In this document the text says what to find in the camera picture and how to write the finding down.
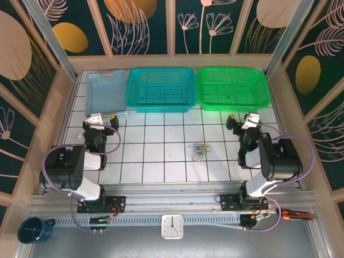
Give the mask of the light blue plastic basket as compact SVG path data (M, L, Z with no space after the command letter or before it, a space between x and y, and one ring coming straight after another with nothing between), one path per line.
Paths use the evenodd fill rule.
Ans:
M104 121L109 121L112 114L118 119L127 119L126 79L126 73L122 69L88 75L85 115L90 117L94 113L100 113Z

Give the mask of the green plastic basket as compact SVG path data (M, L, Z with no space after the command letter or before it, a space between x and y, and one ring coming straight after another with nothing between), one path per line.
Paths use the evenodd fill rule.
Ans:
M255 112L271 103L267 79L254 68L205 67L196 81L197 101L205 111Z

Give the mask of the teal plastic basket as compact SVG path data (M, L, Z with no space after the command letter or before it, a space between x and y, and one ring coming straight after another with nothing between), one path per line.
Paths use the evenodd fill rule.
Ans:
M197 103L191 68L135 68L126 85L127 107L138 113L185 113Z

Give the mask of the orange black screwdriver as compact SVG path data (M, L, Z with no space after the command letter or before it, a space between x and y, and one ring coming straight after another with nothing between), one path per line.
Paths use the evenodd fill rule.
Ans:
M289 210L285 208L281 208L281 213L284 216L302 216L302 215L312 215L311 212L306 211L295 211L295 210Z
M285 220L308 220L308 221L313 221L313 217L309 217L309 216L292 216L289 214L283 214L282 218Z

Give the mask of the dark blue mug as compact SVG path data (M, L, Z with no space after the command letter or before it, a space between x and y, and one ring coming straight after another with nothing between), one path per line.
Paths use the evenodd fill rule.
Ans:
M23 244L46 242L52 236L55 223L55 219L28 218L20 225L17 238Z

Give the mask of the white square clock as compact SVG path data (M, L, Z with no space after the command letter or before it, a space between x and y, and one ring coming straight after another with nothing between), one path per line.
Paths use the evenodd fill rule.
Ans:
M166 240L179 240L183 238L183 216L181 214L164 214L161 218L161 235Z

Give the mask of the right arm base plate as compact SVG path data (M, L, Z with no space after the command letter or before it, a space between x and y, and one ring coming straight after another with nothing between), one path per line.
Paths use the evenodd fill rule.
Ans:
M239 193L221 194L220 206L222 211L259 212L260 210L269 210L265 197L244 197Z

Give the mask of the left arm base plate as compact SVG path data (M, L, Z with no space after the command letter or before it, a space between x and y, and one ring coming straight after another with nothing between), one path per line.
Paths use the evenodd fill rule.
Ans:
M79 202L77 207L78 214L119 214L124 213L126 205L125 196L107 196L104 199Z

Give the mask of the aluminium mounting rail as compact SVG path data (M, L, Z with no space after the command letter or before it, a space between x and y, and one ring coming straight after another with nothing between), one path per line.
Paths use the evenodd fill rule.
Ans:
M110 196L125 196L125 215L207 214L221 212L217 194L236 193L241 186L234 182L199 183L135 183L105 185ZM268 193L281 207L316 212L318 204L310 190L302 190L297 183L280 185ZM61 193L48 190L30 198L28 216L69 216L77 201Z

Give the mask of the aluminium corner post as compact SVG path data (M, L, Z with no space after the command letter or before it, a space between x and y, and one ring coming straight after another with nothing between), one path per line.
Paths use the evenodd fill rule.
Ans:
M269 60L268 66L265 70L265 76L267 80L271 79L274 75L278 65L280 64L282 57L287 51L288 47L292 43L294 37L299 31L304 19L309 14L314 0L299 0L299 3L284 30L277 46Z
M66 12L67 0L22 0L22 2L60 65L71 81L75 82L76 73L50 24L50 22L58 21Z

